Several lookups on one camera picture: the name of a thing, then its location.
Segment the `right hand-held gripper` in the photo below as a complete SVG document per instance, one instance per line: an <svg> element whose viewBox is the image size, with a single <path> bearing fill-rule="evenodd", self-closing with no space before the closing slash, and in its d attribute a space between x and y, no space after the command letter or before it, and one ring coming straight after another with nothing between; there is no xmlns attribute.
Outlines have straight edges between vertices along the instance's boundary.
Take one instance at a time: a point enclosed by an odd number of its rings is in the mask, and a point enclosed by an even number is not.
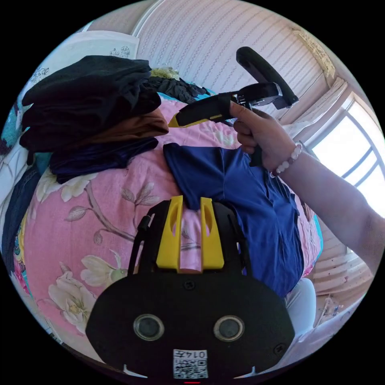
<svg viewBox="0 0 385 385"><path fill-rule="evenodd" d="M247 110L274 103L283 97L281 87L275 82L255 83L239 91L220 93L183 107L168 123L170 128L187 128L205 122L223 122L233 118L231 102Z"/></svg>

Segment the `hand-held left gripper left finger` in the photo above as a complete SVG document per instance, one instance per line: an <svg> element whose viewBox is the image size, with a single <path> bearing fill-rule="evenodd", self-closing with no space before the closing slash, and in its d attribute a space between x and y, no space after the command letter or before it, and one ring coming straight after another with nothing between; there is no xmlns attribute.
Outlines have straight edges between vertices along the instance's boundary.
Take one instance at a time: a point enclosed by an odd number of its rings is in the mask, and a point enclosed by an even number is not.
<svg viewBox="0 0 385 385"><path fill-rule="evenodd" d="M166 214L156 257L156 266L178 273L180 271L183 196L174 196L166 203Z"/></svg>

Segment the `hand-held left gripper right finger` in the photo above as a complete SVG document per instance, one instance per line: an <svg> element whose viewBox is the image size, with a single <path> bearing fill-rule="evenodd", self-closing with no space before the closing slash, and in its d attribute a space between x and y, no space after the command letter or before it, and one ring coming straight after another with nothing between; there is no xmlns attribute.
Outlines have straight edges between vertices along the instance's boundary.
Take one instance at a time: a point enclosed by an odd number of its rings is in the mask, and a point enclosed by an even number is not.
<svg viewBox="0 0 385 385"><path fill-rule="evenodd" d="M202 271L220 270L224 266L224 257L212 199L201 198L200 212Z"/></svg>

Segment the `person's right hand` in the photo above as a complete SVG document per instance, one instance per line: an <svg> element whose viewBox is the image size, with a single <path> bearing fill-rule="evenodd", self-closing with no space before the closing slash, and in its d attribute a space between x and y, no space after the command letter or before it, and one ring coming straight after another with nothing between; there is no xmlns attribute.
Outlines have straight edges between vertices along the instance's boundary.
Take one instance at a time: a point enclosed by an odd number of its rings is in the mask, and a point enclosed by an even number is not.
<svg viewBox="0 0 385 385"><path fill-rule="evenodd" d="M300 180L302 145L294 142L274 118L234 102L230 103L230 113L236 118L234 129L244 152L252 155L260 147L262 165L272 176L279 176L288 184Z"/></svg>

